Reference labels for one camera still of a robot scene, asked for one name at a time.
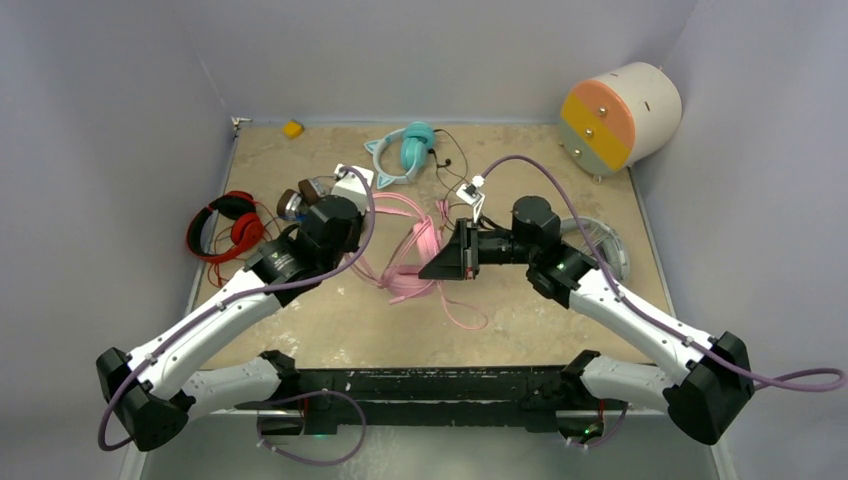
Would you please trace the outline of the pink headphones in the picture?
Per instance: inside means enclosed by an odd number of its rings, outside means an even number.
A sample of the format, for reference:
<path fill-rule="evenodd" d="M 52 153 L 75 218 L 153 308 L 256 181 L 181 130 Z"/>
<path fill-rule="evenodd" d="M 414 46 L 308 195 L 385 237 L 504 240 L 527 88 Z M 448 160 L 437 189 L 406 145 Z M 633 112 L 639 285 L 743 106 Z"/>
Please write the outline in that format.
<path fill-rule="evenodd" d="M 444 246 L 443 227 L 434 221 L 418 203 L 399 193 L 377 193 L 376 213 L 381 216 L 403 217 L 412 224 L 403 239 L 394 248 L 381 272 L 376 272 L 365 257 L 360 257 L 351 267 L 353 273 L 365 283 L 388 292 L 388 303 L 397 305 L 402 302 L 423 298 L 436 293 L 442 308 L 456 326 L 469 331 L 479 331 L 489 325 L 489 318 L 483 312 L 467 303 L 449 298 L 441 280 L 421 279 L 419 272 L 425 264 L 433 260 Z M 451 311 L 453 306 L 463 307 L 483 315 L 478 325 L 469 325 L 458 320 Z"/>

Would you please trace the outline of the brown silver headphones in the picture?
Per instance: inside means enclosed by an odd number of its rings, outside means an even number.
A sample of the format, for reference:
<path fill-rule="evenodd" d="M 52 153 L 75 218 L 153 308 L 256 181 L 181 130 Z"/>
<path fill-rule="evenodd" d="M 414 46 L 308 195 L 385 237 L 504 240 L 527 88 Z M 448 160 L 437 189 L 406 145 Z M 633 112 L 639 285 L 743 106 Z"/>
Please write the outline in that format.
<path fill-rule="evenodd" d="M 286 189 L 276 204 L 276 216 L 289 222 L 302 222 L 309 209 L 331 192 L 337 177 L 319 175 L 300 180 L 295 188 Z"/>

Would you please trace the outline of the white grey headphones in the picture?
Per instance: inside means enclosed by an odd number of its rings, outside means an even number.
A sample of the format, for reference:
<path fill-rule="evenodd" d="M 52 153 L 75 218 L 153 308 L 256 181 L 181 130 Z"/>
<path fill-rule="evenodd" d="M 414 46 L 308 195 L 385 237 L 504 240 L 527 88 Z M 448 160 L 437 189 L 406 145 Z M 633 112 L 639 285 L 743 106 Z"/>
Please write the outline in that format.
<path fill-rule="evenodd" d="M 631 259 L 624 241 L 615 229 L 595 218 L 580 216 L 580 222 L 568 217 L 561 221 L 562 239 L 584 254 L 591 255 L 591 243 L 619 282 L 631 273 Z"/>

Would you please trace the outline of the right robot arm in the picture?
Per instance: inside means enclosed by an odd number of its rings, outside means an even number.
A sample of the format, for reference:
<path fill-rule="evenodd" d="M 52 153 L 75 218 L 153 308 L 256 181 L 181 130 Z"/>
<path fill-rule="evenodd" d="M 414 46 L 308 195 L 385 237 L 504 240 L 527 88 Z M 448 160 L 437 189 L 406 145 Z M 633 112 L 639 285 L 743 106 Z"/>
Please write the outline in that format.
<path fill-rule="evenodd" d="M 482 231 L 456 222 L 447 244 L 419 271 L 437 281 L 472 280 L 483 265 L 524 265 L 542 297 L 582 314 L 647 356 L 649 364 L 583 353 L 561 381 L 564 399 L 584 407 L 615 399 L 666 413 L 688 437 L 716 444 L 755 393 L 746 344 L 725 332 L 696 329 L 634 295 L 605 265 L 562 239 L 561 219 L 549 202 L 524 196 L 513 204 L 511 226 Z"/>

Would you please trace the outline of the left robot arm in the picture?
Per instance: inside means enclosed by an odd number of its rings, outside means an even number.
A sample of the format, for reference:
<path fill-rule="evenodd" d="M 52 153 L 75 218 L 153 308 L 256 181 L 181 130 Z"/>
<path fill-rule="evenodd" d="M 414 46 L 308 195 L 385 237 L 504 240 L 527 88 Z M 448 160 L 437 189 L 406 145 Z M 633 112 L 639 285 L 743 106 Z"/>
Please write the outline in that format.
<path fill-rule="evenodd" d="M 237 367 L 203 365 L 248 328 L 350 268 L 373 234 L 373 217 L 354 201 L 327 196 L 304 220 L 262 244 L 215 295 L 165 333 L 95 362 L 107 403 L 97 442 L 103 451 L 128 444 L 162 447 L 192 420 L 239 404 L 266 401 L 284 409 L 298 382 L 279 353 Z"/>

